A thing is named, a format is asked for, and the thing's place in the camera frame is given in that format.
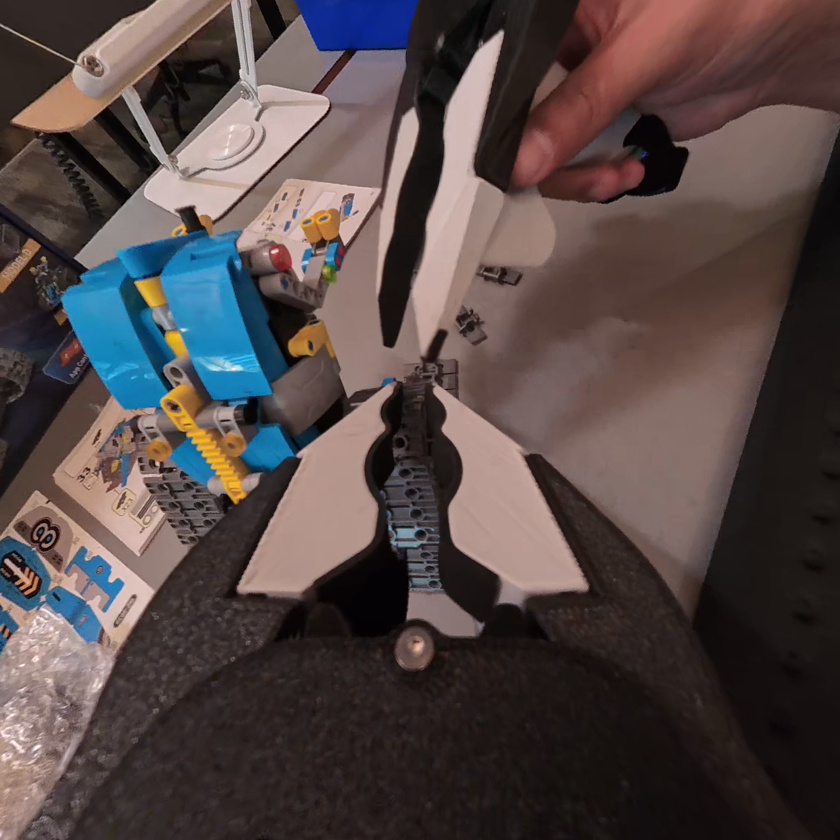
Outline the pile of grey links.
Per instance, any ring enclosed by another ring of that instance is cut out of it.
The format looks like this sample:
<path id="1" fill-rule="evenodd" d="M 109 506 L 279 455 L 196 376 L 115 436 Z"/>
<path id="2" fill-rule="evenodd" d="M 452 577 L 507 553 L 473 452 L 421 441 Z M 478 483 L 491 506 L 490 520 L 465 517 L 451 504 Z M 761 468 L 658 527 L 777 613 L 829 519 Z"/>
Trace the pile of grey links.
<path id="1" fill-rule="evenodd" d="M 522 279 L 522 272 L 509 266 L 484 265 L 478 268 L 476 278 L 499 287 L 516 287 Z M 487 340 L 484 320 L 464 303 L 458 310 L 455 324 L 458 334 L 470 344 L 476 346 Z"/>

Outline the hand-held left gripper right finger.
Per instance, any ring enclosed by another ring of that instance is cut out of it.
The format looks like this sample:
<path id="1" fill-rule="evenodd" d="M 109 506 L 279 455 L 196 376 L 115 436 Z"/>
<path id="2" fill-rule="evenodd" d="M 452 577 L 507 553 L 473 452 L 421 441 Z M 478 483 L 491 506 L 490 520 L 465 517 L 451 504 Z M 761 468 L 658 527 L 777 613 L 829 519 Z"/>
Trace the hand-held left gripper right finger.
<path id="1" fill-rule="evenodd" d="M 429 622 L 487 622 L 498 606 L 584 595 L 589 581 L 562 531 L 548 481 L 514 440 L 439 385 L 427 389 L 427 436 L 439 517 L 440 590 Z"/>

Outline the blue storage bin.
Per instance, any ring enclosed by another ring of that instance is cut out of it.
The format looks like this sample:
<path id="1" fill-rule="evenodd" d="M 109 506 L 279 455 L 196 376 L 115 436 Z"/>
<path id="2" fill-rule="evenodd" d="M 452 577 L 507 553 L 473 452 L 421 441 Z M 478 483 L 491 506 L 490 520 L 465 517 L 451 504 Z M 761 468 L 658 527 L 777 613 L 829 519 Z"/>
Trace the blue storage bin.
<path id="1" fill-rule="evenodd" d="M 417 1 L 296 1 L 321 51 L 404 49 Z"/>

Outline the blue printed sticker sheet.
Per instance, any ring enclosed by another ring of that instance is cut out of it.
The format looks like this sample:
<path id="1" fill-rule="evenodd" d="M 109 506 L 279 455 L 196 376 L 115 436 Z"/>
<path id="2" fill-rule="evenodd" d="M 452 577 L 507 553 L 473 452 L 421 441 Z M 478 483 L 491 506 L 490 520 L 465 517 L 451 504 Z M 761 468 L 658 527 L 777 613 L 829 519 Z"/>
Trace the blue printed sticker sheet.
<path id="1" fill-rule="evenodd" d="M 82 640 L 119 650 L 153 595 L 38 491 L 2 531 L 1 648 L 47 607 Z"/>

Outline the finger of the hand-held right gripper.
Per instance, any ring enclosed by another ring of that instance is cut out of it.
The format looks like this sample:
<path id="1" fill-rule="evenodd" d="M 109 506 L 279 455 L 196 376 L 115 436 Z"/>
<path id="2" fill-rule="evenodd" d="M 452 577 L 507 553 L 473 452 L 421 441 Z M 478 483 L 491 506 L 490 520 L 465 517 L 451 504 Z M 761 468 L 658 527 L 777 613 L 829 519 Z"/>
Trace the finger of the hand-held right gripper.
<path id="1" fill-rule="evenodd" d="M 412 290 L 420 344 L 451 328 L 501 212 L 503 192 L 478 177 L 475 158 L 503 38 L 499 30 L 478 48 L 445 111 L 443 169 Z"/>
<path id="2" fill-rule="evenodd" d="M 414 270 L 424 251 L 426 223 L 445 161 L 445 105 L 433 94 L 419 93 L 415 149 L 408 162 L 394 214 L 391 239 L 385 251 L 378 294 L 382 341 L 394 348 L 403 326 Z"/>

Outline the grey desk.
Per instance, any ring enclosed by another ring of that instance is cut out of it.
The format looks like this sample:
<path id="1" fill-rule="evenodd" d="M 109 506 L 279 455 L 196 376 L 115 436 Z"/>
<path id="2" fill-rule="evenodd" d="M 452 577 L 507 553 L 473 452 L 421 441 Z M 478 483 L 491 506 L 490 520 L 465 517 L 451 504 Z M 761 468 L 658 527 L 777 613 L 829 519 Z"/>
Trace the grey desk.
<path id="1" fill-rule="evenodd" d="M 402 51 L 363 51 L 328 86 L 328 116 L 217 229 L 243 228 L 290 177 L 382 183 Z M 679 188 L 608 205 L 550 203 L 551 260 L 469 306 L 488 341 L 450 336 L 460 398 L 549 460 L 697 607 L 838 117 L 751 112 L 688 143 Z M 394 350 L 375 306 L 377 210 L 322 316 L 348 393 L 417 359 L 411 314 Z M 36 490 L 151 586 L 183 556 L 161 528 L 139 557 L 54 482 L 108 399 L 91 371 L 2 497 L 2 529 Z"/>

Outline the dark toy vehicle box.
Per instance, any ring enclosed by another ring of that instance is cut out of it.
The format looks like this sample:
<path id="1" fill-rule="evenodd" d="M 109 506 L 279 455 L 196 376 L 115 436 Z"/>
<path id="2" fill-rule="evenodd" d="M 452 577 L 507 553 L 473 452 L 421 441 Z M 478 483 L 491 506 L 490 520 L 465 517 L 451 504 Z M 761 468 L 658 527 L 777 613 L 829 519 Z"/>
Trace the dark toy vehicle box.
<path id="1" fill-rule="evenodd" d="M 88 357 L 62 304 L 86 271 L 1 206 L 1 491 L 67 403 Z"/>

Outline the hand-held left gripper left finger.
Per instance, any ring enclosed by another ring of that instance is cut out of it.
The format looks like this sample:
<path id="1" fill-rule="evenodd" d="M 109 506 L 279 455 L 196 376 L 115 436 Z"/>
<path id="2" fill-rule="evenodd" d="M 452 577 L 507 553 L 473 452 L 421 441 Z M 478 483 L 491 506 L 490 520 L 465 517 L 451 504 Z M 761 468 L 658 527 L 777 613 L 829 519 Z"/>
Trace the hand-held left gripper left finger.
<path id="1" fill-rule="evenodd" d="M 301 599 L 386 539 L 403 387 L 384 385 L 305 447 L 237 584 L 241 595 Z"/>

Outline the person's right hand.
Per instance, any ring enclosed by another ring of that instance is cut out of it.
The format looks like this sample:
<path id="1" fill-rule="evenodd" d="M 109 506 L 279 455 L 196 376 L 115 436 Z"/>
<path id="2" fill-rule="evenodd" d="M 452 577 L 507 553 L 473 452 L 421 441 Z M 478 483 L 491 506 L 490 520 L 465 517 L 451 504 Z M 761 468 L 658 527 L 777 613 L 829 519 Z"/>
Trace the person's right hand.
<path id="1" fill-rule="evenodd" d="M 838 1 L 585 1 L 559 42 L 567 76 L 531 112 L 512 184 L 603 203 L 644 163 L 571 166 L 626 109 L 693 140 L 762 107 L 838 113 Z"/>

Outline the white laptop stand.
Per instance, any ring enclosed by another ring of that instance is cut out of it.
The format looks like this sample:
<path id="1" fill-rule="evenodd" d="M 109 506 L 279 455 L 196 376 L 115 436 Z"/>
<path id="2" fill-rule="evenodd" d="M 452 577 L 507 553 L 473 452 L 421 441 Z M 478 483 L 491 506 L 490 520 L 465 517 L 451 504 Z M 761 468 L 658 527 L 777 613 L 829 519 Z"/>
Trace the white laptop stand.
<path id="1" fill-rule="evenodd" d="M 173 215 L 194 205 L 217 221 L 330 109 L 322 94 L 258 83 L 250 7 L 246 1 L 152 2 L 115 23 L 78 57 L 66 57 L 72 72 L 17 114 L 13 124 L 58 137 L 104 116 L 121 97 L 158 165 L 144 197 Z M 136 85 L 227 8 L 238 53 L 237 97 L 180 152 L 170 153 Z"/>

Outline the bubble wrap bag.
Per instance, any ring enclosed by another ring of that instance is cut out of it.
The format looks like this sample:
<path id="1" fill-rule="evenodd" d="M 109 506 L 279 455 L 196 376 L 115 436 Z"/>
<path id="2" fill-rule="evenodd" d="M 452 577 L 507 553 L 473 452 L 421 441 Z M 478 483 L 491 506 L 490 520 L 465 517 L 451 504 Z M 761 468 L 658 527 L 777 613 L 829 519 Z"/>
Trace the bubble wrap bag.
<path id="1" fill-rule="evenodd" d="M 1 838 L 20 837 L 67 768 L 115 658 L 48 607 L 7 642 L 1 658 Z"/>

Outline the black perforated pad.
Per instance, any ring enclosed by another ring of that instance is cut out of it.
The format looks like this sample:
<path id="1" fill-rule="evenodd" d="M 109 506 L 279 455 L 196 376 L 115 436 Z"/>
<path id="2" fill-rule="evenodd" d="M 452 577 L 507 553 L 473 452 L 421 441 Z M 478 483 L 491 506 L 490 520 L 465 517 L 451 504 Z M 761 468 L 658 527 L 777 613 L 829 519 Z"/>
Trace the black perforated pad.
<path id="1" fill-rule="evenodd" d="M 839 140 L 805 233 L 696 609 L 749 746 L 839 837 Z"/>

